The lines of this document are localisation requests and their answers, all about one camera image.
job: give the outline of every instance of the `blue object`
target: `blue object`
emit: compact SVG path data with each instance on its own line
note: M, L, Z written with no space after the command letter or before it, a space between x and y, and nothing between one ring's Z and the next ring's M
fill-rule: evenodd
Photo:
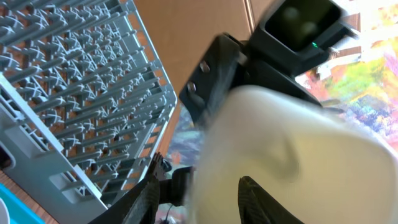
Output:
M0 198L7 206L10 215L10 224L44 224L30 208L21 202L3 184L0 184Z

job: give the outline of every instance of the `gray rack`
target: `gray rack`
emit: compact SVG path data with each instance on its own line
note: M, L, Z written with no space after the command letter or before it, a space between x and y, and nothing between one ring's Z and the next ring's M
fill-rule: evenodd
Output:
M131 0L0 11L5 173L60 223L88 223L145 176L175 92Z

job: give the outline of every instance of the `screw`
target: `screw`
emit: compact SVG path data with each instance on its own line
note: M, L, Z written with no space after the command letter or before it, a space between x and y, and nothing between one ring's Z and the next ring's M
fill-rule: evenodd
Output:
M197 86L192 81L189 81L187 84L187 89L188 89L188 92L194 93L197 90Z
M201 61L199 66L200 66L200 69L202 70L202 72L204 72L204 73L210 72L210 67L205 61Z

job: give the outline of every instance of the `black device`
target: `black device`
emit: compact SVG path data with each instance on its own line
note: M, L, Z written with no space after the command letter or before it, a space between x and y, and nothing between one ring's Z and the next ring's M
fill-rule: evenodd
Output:
M329 48L353 34L330 0L276 2L248 41L217 36L180 99L197 126L206 126L230 90L258 85L321 106L294 78L327 61Z
M240 42L228 34L217 36L180 93L193 122L205 127L228 92L242 85L263 86L321 106L294 78L325 62L328 49L351 33L340 21L341 15L341 9L330 0L286 0L263 15L248 41ZM158 155L150 170L91 223L154 223L160 203L182 205L192 168L174 172L171 180L165 180L163 174L155 177L154 172L169 170ZM302 223L250 177L237 180L237 184L236 212L242 223Z

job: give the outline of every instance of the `metal rack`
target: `metal rack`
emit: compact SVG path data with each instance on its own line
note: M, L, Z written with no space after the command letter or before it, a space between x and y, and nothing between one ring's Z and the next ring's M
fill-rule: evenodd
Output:
M177 97L132 1L0 12L5 173L59 222L87 223L143 178Z

